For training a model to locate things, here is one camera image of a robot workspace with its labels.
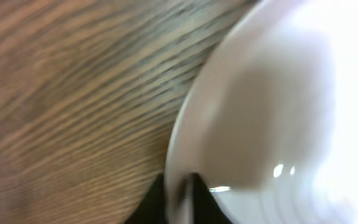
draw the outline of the table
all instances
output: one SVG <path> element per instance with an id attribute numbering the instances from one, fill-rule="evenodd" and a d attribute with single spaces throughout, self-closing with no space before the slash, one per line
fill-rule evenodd
<path id="1" fill-rule="evenodd" d="M 245 0 L 0 0 L 0 224 L 122 223 Z"/>

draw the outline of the white plate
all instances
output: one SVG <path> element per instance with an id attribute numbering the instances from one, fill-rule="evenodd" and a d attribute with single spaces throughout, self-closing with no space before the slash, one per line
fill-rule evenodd
<path id="1" fill-rule="evenodd" d="M 234 223 L 358 223 L 357 7 L 328 2 L 263 1 L 216 49 L 170 140 L 170 223 L 190 172 Z"/>

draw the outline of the wood grain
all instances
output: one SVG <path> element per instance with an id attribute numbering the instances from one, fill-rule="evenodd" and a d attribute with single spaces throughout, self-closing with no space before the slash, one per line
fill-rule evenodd
<path id="1" fill-rule="evenodd" d="M 245 0 L 0 0 L 0 223 L 120 223 Z"/>

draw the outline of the wood surface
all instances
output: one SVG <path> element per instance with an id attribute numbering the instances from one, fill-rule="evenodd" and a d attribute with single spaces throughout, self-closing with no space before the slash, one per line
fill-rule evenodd
<path id="1" fill-rule="evenodd" d="M 122 223 L 246 0 L 0 0 L 0 224 Z"/>

